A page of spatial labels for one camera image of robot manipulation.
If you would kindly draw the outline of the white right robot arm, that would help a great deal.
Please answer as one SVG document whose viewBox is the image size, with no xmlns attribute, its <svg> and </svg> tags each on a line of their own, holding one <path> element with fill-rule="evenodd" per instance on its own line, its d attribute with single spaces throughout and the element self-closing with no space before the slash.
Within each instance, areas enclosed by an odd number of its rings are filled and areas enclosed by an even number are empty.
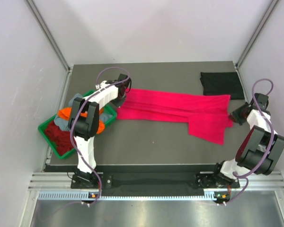
<svg viewBox="0 0 284 227">
<path fill-rule="evenodd" d="M 230 120 L 239 125 L 247 122 L 250 132 L 234 159 L 216 164 L 211 180 L 217 187 L 232 184 L 236 180 L 234 172 L 237 175 L 245 175 L 258 163 L 261 165 L 255 170 L 255 174 L 271 174 L 284 150 L 284 137 L 277 132 L 271 134 L 270 112 L 266 110 L 269 104 L 268 96 L 256 93 L 255 98 L 263 113 L 259 112 L 255 101 L 252 100 L 233 111 L 229 116 Z"/>
</svg>

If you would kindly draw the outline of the pink t-shirt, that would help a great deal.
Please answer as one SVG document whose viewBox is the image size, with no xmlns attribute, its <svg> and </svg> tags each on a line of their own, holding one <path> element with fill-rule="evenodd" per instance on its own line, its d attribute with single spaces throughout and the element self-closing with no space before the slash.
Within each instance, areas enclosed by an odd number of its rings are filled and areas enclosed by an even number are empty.
<svg viewBox="0 0 284 227">
<path fill-rule="evenodd" d="M 232 127 L 228 118 L 230 95 L 198 96 L 132 89 L 117 109 L 119 120 L 148 120 L 188 124 L 189 135 L 223 145 Z"/>
</svg>

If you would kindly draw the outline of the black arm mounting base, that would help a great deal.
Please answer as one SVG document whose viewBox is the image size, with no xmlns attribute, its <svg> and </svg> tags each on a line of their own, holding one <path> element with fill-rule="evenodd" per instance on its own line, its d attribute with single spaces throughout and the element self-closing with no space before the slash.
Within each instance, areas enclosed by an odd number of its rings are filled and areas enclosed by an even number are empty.
<svg viewBox="0 0 284 227">
<path fill-rule="evenodd" d="M 238 189 L 240 184 L 218 173 L 219 164 L 98 165 L 103 189 L 121 186 L 186 186 L 191 189 Z"/>
</svg>

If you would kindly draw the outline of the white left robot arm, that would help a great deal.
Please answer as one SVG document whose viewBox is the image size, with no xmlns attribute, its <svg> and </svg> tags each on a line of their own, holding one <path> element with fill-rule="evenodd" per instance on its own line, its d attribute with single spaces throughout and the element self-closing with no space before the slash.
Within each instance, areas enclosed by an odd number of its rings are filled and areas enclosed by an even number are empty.
<svg viewBox="0 0 284 227">
<path fill-rule="evenodd" d="M 70 141 L 78 155 L 78 165 L 72 177 L 71 188 L 87 189 L 101 187 L 101 180 L 95 171 L 94 139 L 99 128 L 100 109 L 108 103 L 121 106 L 132 80 L 120 74 L 116 80 L 104 80 L 96 85 L 96 91 L 72 102 L 68 127 Z"/>
</svg>

